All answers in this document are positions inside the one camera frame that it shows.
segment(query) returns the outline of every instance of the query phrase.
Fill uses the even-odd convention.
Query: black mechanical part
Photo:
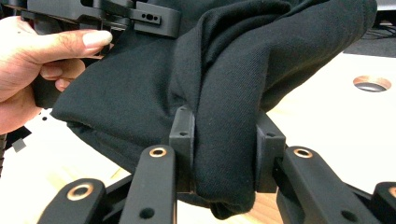
[[[154,5],[136,2],[136,9],[141,10],[143,12],[150,12],[145,15],[147,19],[155,19],[151,13],[161,15],[161,24],[156,25],[153,23],[146,23],[141,20],[135,21],[134,29],[136,31],[148,33],[148,34],[155,34],[155,35],[162,35],[168,36],[171,38],[177,38],[178,36],[178,28],[181,20],[181,13],[166,7],[157,7]]]
[[[47,206],[38,223],[101,223],[106,212],[106,189],[103,183],[83,178],[64,186]]]
[[[165,145],[146,148],[120,218],[127,223],[176,223],[176,155]]]
[[[382,223],[396,223],[396,183],[377,184],[369,208]]]
[[[177,157],[177,192],[195,192],[192,179],[194,127],[192,111],[186,105],[180,107],[169,134],[169,146]]]
[[[277,185],[272,175],[274,159],[283,156],[286,148],[286,137],[264,112],[260,113],[256,127],[255,190],[257,192],[275,193]]]
[[[63,29],[60,23],[51,18],[28,11],[22,11],[21,17],[26,21],[32,21],[35,31],[39,35],[57,34]],[[35,105],[41,108],[52,108],[61,92],[55,87],[54,80],[46,80],[42,76],[37,76],[32,83],[35,96]]]
[[[107,203],[110,210],[103,218],[103,224],[119,223],[132,179],[133,177],[128,175],[106,188]]]
[[[277,163],[277,202],[286,223],[380,223],[315,151],[289,147]]]

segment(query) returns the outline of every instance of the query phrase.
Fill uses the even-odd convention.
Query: black plastic part
[[[283,169],[281,158],[275,158],[273,176],[276,184],[280,189],[278,194],[281,193],[286,198],[290,199],[292,202],[295,202],[301,207],[296,192],[294,191],[293,185],[290,183],[288,177],[286,176],[286,172]]]
[[[361,190],[358,188],[355,188],[351,185],[346,184],[349,189],[356,195],[356,197],[358,197],[359,200],[361,200],[361,203],[364,204],[364,206],[366,206],[367,208],[370,208],[370,203],[371,203],[371,197],[372,195]]]
[[[68,195],[71,192],[75,193],[72,193],[73,197],[70,198]],[[78,195],[84,193],[88,194],[85,198],[75,200],[78,199]],[[38,223],[101,223],[106,210],[106,189],[103,183],[96,179],[84,178],[64,186],[47,206]]]
[[[0,3],[8,7],[27,8],[27,0],[1,0]]]
[[[70,21],[81,21],[86,17],[101,20],[106,17],[103,10],[84,7],[80,1],[34,0],[28,1],[29,11]]]
[[[382,182],[375,186],[370,209],[383,223],[396,223],[396,183]]]
[[[276,204],[283,224],[301,224],[305,223],[305,214],[300,203],[285,196],[282,191],[276,195]]]
[[[192,111],[186,105],[180,107],[169,134],[169,146],[176,152],[177,157],[177,192],[194,192],[191,172],[194,124]]]
[[[49,81],[38,76],[32,84],[35,95],[35,105],[41,108],[52,108],[61,92],[55,87],[55,81]]]
[[[99,8],[109,14],[121,16],[124,18],[129,18],[134,21],[143,21],[153,24],[161,24],[161,15],[136,10],[134,8],[126,7],[124,5],[119,5],[107,0],[82,1],[82,3],[86,7]]]
[[[175,165],[175,151],[169,146],[148,147],[142,152],[121,224],[176,223]]]
[[[287,206],[286,209],[279,206],[282,217],[295,220],[301,216],[293,215],[303,211],[304,223],[379,223],[315,151],[305,147],[289,147],[285,151],[282,167],[298,198],[295,204],[301,205],[300,208],[295,204],[281,203]]]
[[[136,9],[143,12],[148,12],[146,18],[153,18],[155,14],[161,15],[161,24],[148,23],[146,21],[135,21],[134,29],[136,31],[168,36],[172,38],[178,37],[178,29],[181,20],[181,13],[168,7],[158,7],[151,4],[136,2]]]
[[[282,157],[286,148],[286,137],[267,114],[261,112],[257,121],[257,153],[255,188],[257,192],[275,193],[277,185],[273,179],[276,157]]]
[[[106,188],[107,204],[110,210],[103,218],[103,224],[119,223],[133,177],[128,175],[117,183]]]

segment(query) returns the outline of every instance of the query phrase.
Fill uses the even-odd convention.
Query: fingernail
[[[63,88],[63,89],[66,89],[66,88],[70,85],[70,82],[69,82],[69,81],[64,80],[64,79],[62,79],[62,78],[61,78],[61,79],[58,79],[56,82],[58,83],[59,87],[61,87],[61,88]]]
[[[43,77],[59,77],[64,70],[60,67],[54,66],[42,66],[41,67],[41,76]]]
[[[93,31],[82,37],[82,41],[87,49],[95,49],[108,45],[112,39],[113,35],[109,31]]]

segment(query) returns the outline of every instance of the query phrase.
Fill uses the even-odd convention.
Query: finger
[[[111,42],[112,35],[108,31],[77,30],[29,38],[20,48],[22,55],[30,63],[41,64],[92,56]]]
[[[14,16],[14,17],[7,17],[0,21],[0,29],[1,30],[8,30],[8,31],[15,31],[15,33],[29,33],[36,35],[35,30],[30,26],[30,24],[26,21],[23,21],[21,17]]]
[[[64,91],[70,85],[70,82],[73,81],[72,79],[60,78],[56,80],[55,87],[58,91]]]
[[[85,70],[85,64],[80,59],[67,59],[57,62],[45,63],[40,70],[40,75],[47,80],[59,78],[74,79]]]

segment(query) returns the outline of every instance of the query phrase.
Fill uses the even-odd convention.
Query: screw hole
[[[267,136],[268,136],[268,137],[275,137],[276,134],[274,134],[274,133],[267,133]]]
[[[341,211],[341,215],[343,215],[343,217],[351,222],[357,222],[358,218],[355,216],[355,214],[349,212],[349,211]]]
[[[162,157],[166,155],[166,150],[163,147],[156,147],[149,152],[151,157]]]
[[[140,217],[143,219],[150,219],[152,217],[154,217],[154,209],[152,208],[145,208],[140,212]]]
[[[147,19],[148,21],[152,21],[152,19],[154,19],[154,16],[151,15],[151,14],[148,14],[148,15],[146,16],[146,19]]]
[[[91,183],[84,183],[73,187],[67,192],[67,199],[70,201],[79,201],[88,197],[93,192]]]
[[[296,156],[298,156],[298,157],[301,157],[301,158],[311,158],[311,157],[313,157],[314,155],[312,154],[312,152],[310,152],[310,151],[308,151],[308,150],[306,150],[306,149],[301,149],[301,148],[297,148],[297,149],[294,149],[294,154],[296,155]]]

